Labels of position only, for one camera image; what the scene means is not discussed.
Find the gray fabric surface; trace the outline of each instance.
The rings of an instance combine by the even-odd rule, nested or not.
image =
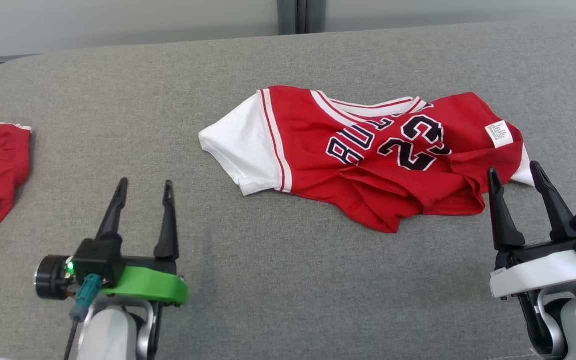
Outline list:
[[[274,191],[244,198],[197,133],[270,85],[353,103],[473,91],[522,130],[576,212],[576,22],[483,23],[94,48],[0,66],[0,121],[32,126],[32,170],[0,224],[0,356],[57,359],[71,301],[39,300],[48,254],[92,237],[122,176],[126,255],[152,253],[174,182],[190,302],[161,359],[533,358],[519,303],[489,291],[489,212],[417,216],[398,234]],[[534,189],[506,199],[547,239]]]

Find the green bracket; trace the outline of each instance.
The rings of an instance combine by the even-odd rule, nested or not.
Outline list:
[[[119,284],[114,289],[101,289],[101,292],[172,305],[188,302],[188,285],[181,278],[138,266],[126,266]]]

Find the black cable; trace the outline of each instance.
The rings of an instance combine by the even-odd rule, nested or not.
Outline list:
[[[63,360],[68,360],[71,357],[71,350],[73,350],[73,342],[75,342],[75,334],[77,334],[77,326],[80,322],[77,320],[72,321],[72,328],[70,330],[70,337],[68,338],[68,344],[66,346],[66,353],[63,354]]]

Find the teal connector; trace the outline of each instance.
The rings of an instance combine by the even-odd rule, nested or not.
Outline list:
[[[89,308],[99,295],[102,285],[103,281],[101,276],[93,273],[86,276],[84,284],[77,292],[75,305],[72,307],[72,310],[70,310],[70,318],[73,319],[73,321],[83,322],[86,319]]]

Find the green led light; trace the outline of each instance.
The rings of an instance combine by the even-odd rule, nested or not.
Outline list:
[[[68,264],[66,264],[66,270],[70,273],[70,275],[74,275],[75,274],[75,264],[73,264],[72,262],[69,262]]]

